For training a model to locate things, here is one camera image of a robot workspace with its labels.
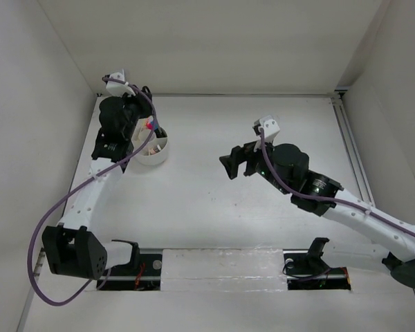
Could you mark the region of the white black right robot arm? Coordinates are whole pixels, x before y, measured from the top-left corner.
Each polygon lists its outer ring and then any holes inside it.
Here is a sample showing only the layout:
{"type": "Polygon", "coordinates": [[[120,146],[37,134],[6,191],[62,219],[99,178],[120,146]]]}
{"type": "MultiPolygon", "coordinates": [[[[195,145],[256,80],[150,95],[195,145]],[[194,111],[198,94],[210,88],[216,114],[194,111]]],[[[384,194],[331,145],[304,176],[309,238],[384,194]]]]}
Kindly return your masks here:
{"type": "Polygon", "coordinates": [[[377,270],[415,289],[415,225],[394,218],[361,201],[349,190],[309,168],[309,157],[297,146],[249,142],[219,159],[229,179],[245,164],[245,176],[258,174],[297,208],[344,225],[370,240],[348,246],[316,237],[300,258],[288,258],[284,273],[309,282],[337,268],[377,270]]]}

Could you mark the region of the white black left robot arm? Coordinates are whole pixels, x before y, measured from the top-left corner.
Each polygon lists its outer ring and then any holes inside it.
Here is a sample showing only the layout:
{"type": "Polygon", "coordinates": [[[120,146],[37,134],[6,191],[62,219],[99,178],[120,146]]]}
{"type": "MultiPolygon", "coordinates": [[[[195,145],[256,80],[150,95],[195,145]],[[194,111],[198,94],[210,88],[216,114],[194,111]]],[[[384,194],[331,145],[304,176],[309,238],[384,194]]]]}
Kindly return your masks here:
{"type": "Polygon", "coordinates": [[[59,223],[46,227],[41,236],[53,274],[98,280],[116,266],[128,275],[139,269],[136,242],[115,239],[102,243],[96,230],[108,222],[104,218],[106,201],[127,168],[127,156],[134,151],[131,139],[138,121],[153,114],[151,98],[149,87],[143,86],[135,95],[123,93],[101,101],[90,183],[78,191],[59,223]]]}

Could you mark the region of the pink black highlighter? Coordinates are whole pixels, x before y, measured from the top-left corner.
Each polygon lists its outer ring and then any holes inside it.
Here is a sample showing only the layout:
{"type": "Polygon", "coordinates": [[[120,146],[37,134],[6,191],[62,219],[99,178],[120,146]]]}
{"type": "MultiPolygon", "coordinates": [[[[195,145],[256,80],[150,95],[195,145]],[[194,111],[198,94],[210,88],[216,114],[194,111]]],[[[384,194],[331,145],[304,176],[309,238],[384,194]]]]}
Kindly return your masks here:
{"type": "Polygon", "coordinates": [[[162,127],[157,127],[154,132],[155,132],[157,138],[166,138],[167,137],[167,133],[162,127]]]}

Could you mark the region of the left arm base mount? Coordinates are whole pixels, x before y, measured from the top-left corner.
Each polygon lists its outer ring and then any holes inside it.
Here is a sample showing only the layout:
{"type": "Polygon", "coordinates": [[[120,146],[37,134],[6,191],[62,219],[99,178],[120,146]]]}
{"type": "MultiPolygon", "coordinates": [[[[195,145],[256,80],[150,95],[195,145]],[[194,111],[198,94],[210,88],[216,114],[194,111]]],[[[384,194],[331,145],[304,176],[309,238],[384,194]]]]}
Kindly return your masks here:
{"type": "Polygon", "coordinates": [[[97,291],[159,291],[163,265],[163,249],[140,248],[132,262],[111,268],[96,281],[97,291]]]}

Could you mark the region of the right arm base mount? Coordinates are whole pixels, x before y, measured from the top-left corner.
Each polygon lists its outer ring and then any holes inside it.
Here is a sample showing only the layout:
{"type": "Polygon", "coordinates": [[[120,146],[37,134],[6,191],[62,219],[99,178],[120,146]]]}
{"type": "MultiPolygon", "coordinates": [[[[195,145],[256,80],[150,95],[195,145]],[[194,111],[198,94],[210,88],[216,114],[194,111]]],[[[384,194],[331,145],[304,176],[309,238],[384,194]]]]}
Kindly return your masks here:
{"type": "Polygon", "coordinates": [[[351,290],[347,268],[331,268],[322,260],[328,242],[318,237],[307,249],[283,250],[282,273],[289,291],[351,290]]]}

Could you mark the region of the pink white stapler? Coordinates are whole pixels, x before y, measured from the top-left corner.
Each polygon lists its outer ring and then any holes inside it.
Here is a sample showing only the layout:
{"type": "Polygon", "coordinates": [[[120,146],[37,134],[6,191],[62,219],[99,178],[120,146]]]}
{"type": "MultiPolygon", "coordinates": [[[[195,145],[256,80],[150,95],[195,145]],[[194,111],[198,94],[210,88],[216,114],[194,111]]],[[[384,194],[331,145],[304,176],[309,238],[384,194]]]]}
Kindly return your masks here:
{"type": "Polygon", "coordinates": [[[159,153],[161,150],[162,150],[162,148],[160,147],[160,145],[156,145],[155,147],[151,147],[151,148],[148,150],[148,154],[149,154],[150,156],[152,156],[152,155],[154,155],[154,154],[159,153]]]}

